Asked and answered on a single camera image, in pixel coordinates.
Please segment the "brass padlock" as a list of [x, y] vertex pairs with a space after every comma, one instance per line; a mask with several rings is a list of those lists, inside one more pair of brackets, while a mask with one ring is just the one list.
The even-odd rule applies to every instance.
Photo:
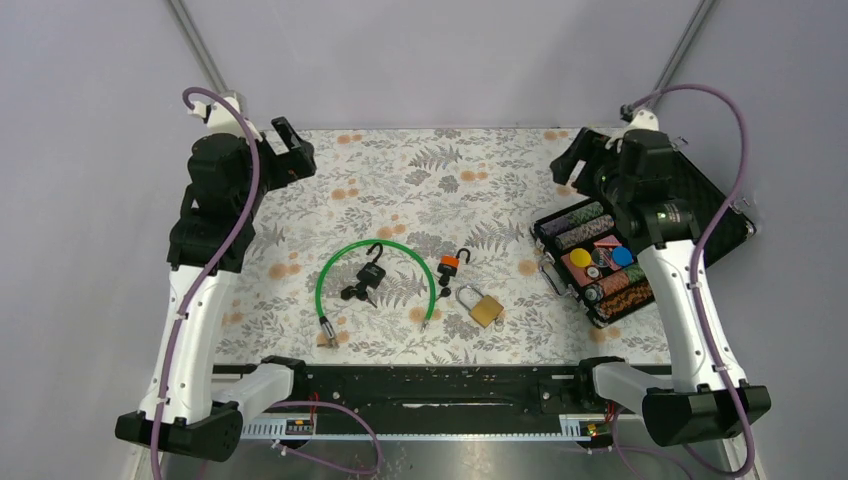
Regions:
[[483, 294], [473, 285], [460, 286], [456, 301], [470, 318], [483, 328], [493, 325], [503, 314], [504, 306], [491, 295]]

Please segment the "orange black padlock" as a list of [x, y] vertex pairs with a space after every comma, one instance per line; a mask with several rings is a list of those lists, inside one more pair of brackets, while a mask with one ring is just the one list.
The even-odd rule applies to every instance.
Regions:
[[451, 295], [450, 282], [457, 275], [460, 265], [468, 263], [471, 252], [467, 248], [460, 248], [455, 255], [446, 255], [441, 258], [437, 267], [439, 274], [438, 285], [441, 287], [439, 297], [445, 298]]

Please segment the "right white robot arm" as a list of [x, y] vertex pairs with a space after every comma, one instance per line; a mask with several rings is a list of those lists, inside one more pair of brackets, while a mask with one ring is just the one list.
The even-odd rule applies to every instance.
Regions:
[[661, 446], [737, 436], [771, 408], [723, 331], [706, 278], [713, 231], [704, 210], [714, 186], [672, 145], [649, 111], [615, 136], [583, 128], [550, 165], [559, 184], [597, 201], [643, 270], [666, 335], [671, 376], [652, 376], [618, 357], [579, 365], [575, 402], [597, 412], [615, 403], [639, 415]]

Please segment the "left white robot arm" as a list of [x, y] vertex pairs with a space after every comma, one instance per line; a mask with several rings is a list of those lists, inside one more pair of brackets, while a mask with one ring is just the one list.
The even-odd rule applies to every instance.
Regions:
[[263, 362], [222, 392], [212, 389], [215, 350], [256, 231], [265, 195], [316, 172], [313, 146], [287, 119], [259, 131], [233, 91], [209, 102], [200, 89], [184, 95], [207, 134], [187, 163], [189, 184], [166, 257], [169, 303], [156, 367], [139, 406], [118, 417], [118, 439], [157, 451], [223, 462], [235, 451], [245, 423], [277, 402], [296, 411], [310, 385], [293, 359]]

